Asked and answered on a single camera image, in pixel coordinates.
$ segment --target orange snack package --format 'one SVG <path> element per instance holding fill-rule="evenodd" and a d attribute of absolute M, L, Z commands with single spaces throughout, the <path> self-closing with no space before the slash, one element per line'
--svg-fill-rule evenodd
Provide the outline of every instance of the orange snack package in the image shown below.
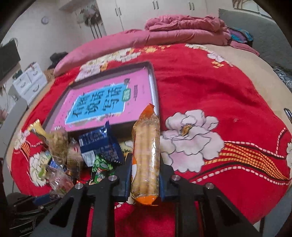
<path fill-rule="evenodd" d="M 133 126 L 131 196 L 144 205 L 152 205 L 159 196 L 160 124 L 149 104 Z"/>

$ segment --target blue snack bag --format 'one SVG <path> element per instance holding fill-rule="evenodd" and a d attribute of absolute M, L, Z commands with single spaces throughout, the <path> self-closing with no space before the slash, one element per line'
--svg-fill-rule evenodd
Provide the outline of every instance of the blue snack bag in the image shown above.
<path fill-rule="evenodd" d="M 124 155 L 112 131 L 109 121 L 97 130 L 79 136 L 81 155 L 88 167 L 93 166 L 95 156 L 102 154 L 105 160 L 124 164 Z"/>

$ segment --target green snack bag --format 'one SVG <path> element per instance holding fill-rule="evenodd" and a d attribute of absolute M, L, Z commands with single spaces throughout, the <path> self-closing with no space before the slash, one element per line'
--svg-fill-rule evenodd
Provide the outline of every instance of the green snack bag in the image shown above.
<path fill-rule="evenodd" d="M 105 177 L 108 177 L 113 173 L 114 167 L 105 160 L 102 155 L 96 155 L 91 172 L 92 180 L 89 184 L 98 184 Z"/>

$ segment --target white wall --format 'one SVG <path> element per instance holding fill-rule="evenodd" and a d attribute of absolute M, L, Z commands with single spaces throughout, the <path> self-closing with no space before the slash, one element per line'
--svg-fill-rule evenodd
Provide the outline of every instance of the white wall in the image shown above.
<path fill-rule="evenodd" d="M 73 19 L 73 21 L 74 22 L 77 22 L 77 16 L 80 14 L 81 10 L 82 9 L 90 8 L 92 4 L 94 4 L 97 7 L 96 1 L 92 1 L 89 4 L 85 4 L 84 6 L 78 8 L 77 10 L 75 10 L 74 12 L 72 12 L 72 19 Z M 102 36 L 106 36 L 106 32 L 105 32 L 105 28 L 103 26 L 103 23 L 102 22 L 99 23 L 98 26 L 99 26 L 101 35 Z M 97 26 L 95 26 L 95 28 L 96 28 L 96 31 L 98 33 L 98 37 L 100 37 L 99 31 L 97 29 Z M 94 33 L 94 35 L 96 37 L 96 33 L 95 33 L 95 30 L 94 30 L 93 27 L 92 27 L 92 30 L 93 30 L 93 33 Z M 82 44 L 94 40 L 94 37 L 92 35 L 92 32 L 91 32 L 90 27 L 89 26 L 86 26 L 85 23 L 78 24 L 78 32 L 79 32 L 79 34 L 81 36 Z"/>
<path fill-rule="evenodd" d="M 49 23 L 43 25 L 43 16 Z M 51 65 L 50 56 L 55 52 L 70 52 L 82 43 L 78 24 L 71 14 L 58 9 L 55 0 L 37 0 L 12 25 L 3 39 L 18 39 L 21 68 L 37 61 L 42 70 Z"/>

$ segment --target metal bolt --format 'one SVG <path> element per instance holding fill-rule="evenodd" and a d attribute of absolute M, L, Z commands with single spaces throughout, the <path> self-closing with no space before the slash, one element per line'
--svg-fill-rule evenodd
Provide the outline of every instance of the metal bolt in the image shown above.
<path fill-rule="evenodd" d="M 109 181 L 115 181 L 118 177 L 116 175 L 109 176 Z"/>
<path fill-rule="evenodd" d="M 82 189 L 83 188 L 83 184 L 82 183 L 77 183 L 77 184 L 75 184 L 75 188 L 76 189 Z"/>
<path fill-rule="evenodd" d="M 205 186 L 206 186 L 207 189 L 213 189 L 214 188 L 214 184 L 212 184 L 212 183 L 206 183 Z"/>
<path fill-rule="evenodd" d="M 173 176 L 171 176 L 171 178 L 174 181 L 179 181 L 180 180 L 180 176 L 179 175 L 173 175 Z"/>

